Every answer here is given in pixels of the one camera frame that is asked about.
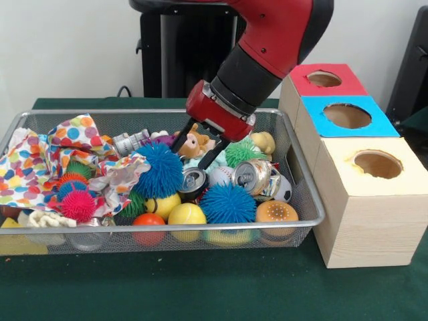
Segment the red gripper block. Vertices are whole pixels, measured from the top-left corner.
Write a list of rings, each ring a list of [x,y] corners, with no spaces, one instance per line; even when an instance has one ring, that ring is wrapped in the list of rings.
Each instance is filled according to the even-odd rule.
[[[196,122],[209,125],[222,137],[215,148],[209,150],[199,161],[197,167],[201,170],[206,170],[230,142],[244,139],[253,130],[256,120],[255,114],[244,116],[222,102],[211,90],[210,83],[205,80],[200,80],[191,90],[186,109],[187,114]],[[189,122],[182,131],[175,134],[171,151],[197,153],[197,137],[194,133],[196,128],[196,123]]]

